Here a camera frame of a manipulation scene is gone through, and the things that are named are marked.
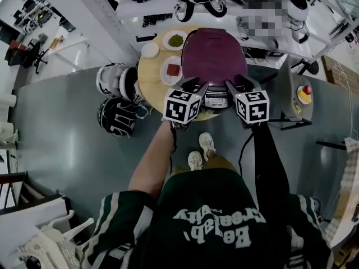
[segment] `gray floor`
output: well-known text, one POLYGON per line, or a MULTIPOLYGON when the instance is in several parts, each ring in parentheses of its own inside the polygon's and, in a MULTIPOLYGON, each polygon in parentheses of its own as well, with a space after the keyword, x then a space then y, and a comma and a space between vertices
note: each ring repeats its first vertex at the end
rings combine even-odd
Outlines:
MULTIPOLYGON (((95 87, 97 69, 75 72, 20 88, 11 120, 20 131, 19 168, 47 192, 57 189, 71 199, 80 219, 97 217, 102 197, 126 190, 131 174, 160 125, 161 115, 153 111, 138 119, 131 138, 115 138, 104 132, 96 120, 104 96, 95 87)), ((272 69, 250 66, 252 77, 266 77, 272 69)), ((350 134, 347 91, 311 79, 314 91, 313 125, 289 131, 270 128, 287 171, 291 192, 322 200, 325 216, 338 193, 345 166, 345 152, 322 148, 316 140, 341 143, 350 134)), ((275 105, 271 108, 278 113, 275 105)), ((359 128, 359 100, 354 100, 355 125, 359 128)), ((198 135, 210 132, 217 153, 236 168, 243 143, 250 130, 243 130, 239 117, 227 110, 206 122, 193 123, 178 134, 174 163, 187 166, 187 155, 199 150, 198 135)), ((254 148, 251 141, 242 160, 243 178, 255 197, 254 148)))

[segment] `small round table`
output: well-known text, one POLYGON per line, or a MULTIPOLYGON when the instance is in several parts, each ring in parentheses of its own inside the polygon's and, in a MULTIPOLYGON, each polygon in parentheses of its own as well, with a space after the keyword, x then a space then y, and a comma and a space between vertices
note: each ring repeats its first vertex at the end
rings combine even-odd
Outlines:
MULTIPOLYGON (((189 34, 190 32, 201 28, 201 26, 196 25, 184 25, 180 27, 176 27, 173 30, 181 30, 189 34)), ((162 43, 162 39, 167 32, 161 33, 152 42, 157 43, 159 46, 159 54, 154 59, 147 59, 141 57, 139 63, 139 86, 140 90, 145 98, 145 100, 153 106, 157 111, 163 113, 164 107, 164 97, 170 86, 166 86, 161 82, 160 79, 160 69, 163 62, 170 56, 179 56, 181 57, 182 51, 170 51, 167 50, 162 43)), ((213 114, 213 111, 207 110, 205 112, 201 112, 198 117, 194 120, 196 122, 201 120, 212 119, 217 116, 217 114, 213 114)))

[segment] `person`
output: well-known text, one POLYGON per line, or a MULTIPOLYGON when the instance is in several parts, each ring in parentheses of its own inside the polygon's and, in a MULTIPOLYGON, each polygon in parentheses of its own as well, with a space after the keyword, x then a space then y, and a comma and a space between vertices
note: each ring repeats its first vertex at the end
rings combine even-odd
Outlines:
POLYGON ((102 200, 81 267, 284 268, 300 249, 311 268, 331 268, 333 254, 311 198, 289 185, 267 123, 252 128, 259 210, 236 168, 217 155, 209 133, 164 185, 174 143, 163 121, 134 171, 128 191, 102 200))

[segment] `plate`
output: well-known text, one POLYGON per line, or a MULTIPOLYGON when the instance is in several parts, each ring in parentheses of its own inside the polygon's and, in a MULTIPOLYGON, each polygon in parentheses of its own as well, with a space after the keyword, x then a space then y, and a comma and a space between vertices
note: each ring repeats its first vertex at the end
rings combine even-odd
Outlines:
POLYGON ((302 99, 300 96, 299 96, 299 91, 302 91, 304 89, 304 86, 300 86, 297 90, 297 97, 298 97, 298 100, 303 104, 303 105, 309 105, 310 103, 308 103, 307 101, 304 101, 304 99, 302 99))
POLYGON ((179 31, 179 30, 175 30, 175 31, 171 31, 168 32, 167 34, 165 34, 165 36, 162 39, 162 43, 163 46, 171 51, 179 51, 183 49, 183 45, 185 44, 186 38, 187 38, 188 34, 183 32, 183 31, 179 31), (172 47, 170 45, 168 45, 168 40, 173 36, 173 35, 179 35, 183 37, 183 44, 179 47, 172 47))
POLYGON ((161 78, 161 82, 164 83, 166 86, 174 86, 182 78, 181 57, 179 56, 168 57, 161 66, 160 78, 161 78), (178 73, 178 76, 167 75, 167 67, 169 64, 180 66, 179 69, 180 71, 178 73))

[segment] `sneaker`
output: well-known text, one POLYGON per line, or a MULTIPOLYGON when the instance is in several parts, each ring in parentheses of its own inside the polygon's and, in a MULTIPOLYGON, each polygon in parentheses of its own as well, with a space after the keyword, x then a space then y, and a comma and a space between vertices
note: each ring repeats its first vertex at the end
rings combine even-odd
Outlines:
POLYGON ((202 169, 202 156, 199 151, 193 151, 188 156, 188 165, 191 171, 202 169))
POLYGON ((204 133, 201 133, 200 138, 199 138, 199 142, 200 142, 200 146, 203 149, 204 160, 208 161, 207 152, 209 150, 213 150, 215 152, 213 138, 209 133, 204 132, 204 133))

